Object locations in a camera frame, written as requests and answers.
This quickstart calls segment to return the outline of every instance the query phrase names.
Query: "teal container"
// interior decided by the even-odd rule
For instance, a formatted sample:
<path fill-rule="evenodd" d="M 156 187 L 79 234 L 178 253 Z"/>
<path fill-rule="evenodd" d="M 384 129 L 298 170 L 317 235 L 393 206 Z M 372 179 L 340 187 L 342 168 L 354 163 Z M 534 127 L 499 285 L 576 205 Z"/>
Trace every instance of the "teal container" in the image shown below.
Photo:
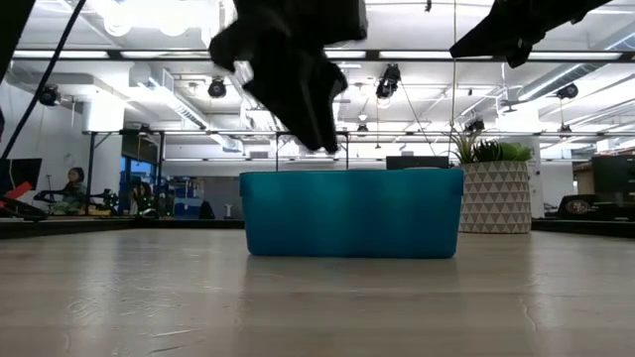
<path fill-rule="evenodd" d="M 258 256 L 451 258 L 461 170 L 240 176 L 249 252 Z"/>

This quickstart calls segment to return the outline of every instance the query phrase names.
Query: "ceiling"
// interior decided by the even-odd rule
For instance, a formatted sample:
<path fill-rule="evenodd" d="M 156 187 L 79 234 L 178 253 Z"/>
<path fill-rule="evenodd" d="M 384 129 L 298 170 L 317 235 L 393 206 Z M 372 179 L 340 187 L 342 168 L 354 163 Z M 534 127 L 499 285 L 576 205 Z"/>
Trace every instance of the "ceiling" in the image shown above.
<path fill-rule="evenodd" d="M 104 6 L 112 0 L 89 0 L 79 21 L 68 39 L 68 49 L 130 49 L 130 50 L 203 50 L 205 41 L 216 33 L 232 14 L 230 2 L 219 0 L 127 0 L 137 8 L 129 20 L 132 28 L 123 36 L 113 36 L 104 25 Z M 369 19 L 368 40 L 360 43 L 337 44 L 342 49 L 372 50 L 440 50 L 446 51 L 454 42 L 484 16 L 493 0 L 456 0 L 456 14 L 452 0 L 437 0 L 433 10 L 426 13 L 425 1 L 367 0 Z M 75 1 L 39 0 L 22 38 L 21 49 L 51 49 L 59 40 Z M 579 24 L 570 24 L 548 33 L 536 46 L 542 51 L 600 51 L 620 40 L 624 35 L 635 33 L 635 0 L 614 0 L 608 5 L 588 14 Z M 165 35 L 166 26 L 182 24 L 178 36 Z M 127 120 L 143 120 L 157 127 L 178 125 L 180 116 L 161 100 L 142 95 L 138 87 L 125 80 L 133 62 L 70 62 L 61 61 L 57 73 L 89 73 L 112 85 L 134 102 L 134 108 L 126 111 Z M 17 70 L 33 73 L 44 70 L 43 61 L 19 61 Z M 147 65 L 153 72 L 166 70 L 175 78 L 175 92 L 205 115 L 215 121 L 220 129 L 245 128 L 240 120 L 243 96 L 235 89 L 236 81 L 225 79 L 227 95 L 213 99 L 207 94 L 211 78 L 224 73 L 207 61 L 152 61 Z M 472 115 L 483 117 L 490 128 L 495 128 L 504 107 L 496 105 L 496 98 L 505 99 L 525 85 L 544 80 L 571 64 L 526 63 L 512 69 L 497 62 L 398 62 L 402 71 L 402 85 L 391 98 L 388 108 L 378 108 L 374 89 L 376 80 L 386 62 L 355 61 L 341 62 L 342 71 L 348 78 L 349 88 L 336 105 L 338 127 L 355 130 L 359 116 L 366 115 L 372 123 L 369 128 L 382 131 L 403 131 L 425 128 L 443 130 L 451 118 L 459 122 Z M 561 121 L 601 113 L 606 108 L 622 103 L 634 92 L 635 64 L 610 64 L 580 78 L 580 95 L 577 99 L 561 103 L 556 98 L 545 96 L 518 108 L 538 110 L 543 129 L 556 130 Z M 452 92 L 456 82 L 457 91 Z M 600 131 L 615 125 L 635 120 L 635 108 L 625 105 L 624 110 L 590 120 L 576 127 L 579 131 Z"/>

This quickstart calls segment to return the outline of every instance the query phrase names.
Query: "computer monitor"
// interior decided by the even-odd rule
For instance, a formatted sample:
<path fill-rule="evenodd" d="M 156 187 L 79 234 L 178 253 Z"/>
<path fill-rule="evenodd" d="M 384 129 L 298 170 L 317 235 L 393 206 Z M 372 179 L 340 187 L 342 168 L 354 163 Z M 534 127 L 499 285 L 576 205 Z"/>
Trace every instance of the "computer monitor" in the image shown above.
<path fill-rule="evenodd" d="M 386 157 L 387 170 L 415 168 L 449 169 L 448 157 Z"/>
<path fill-rule="evenodd" d="M 42 159 L 0 160 L 0 195 L 24 182 L 37 189 Z"/>

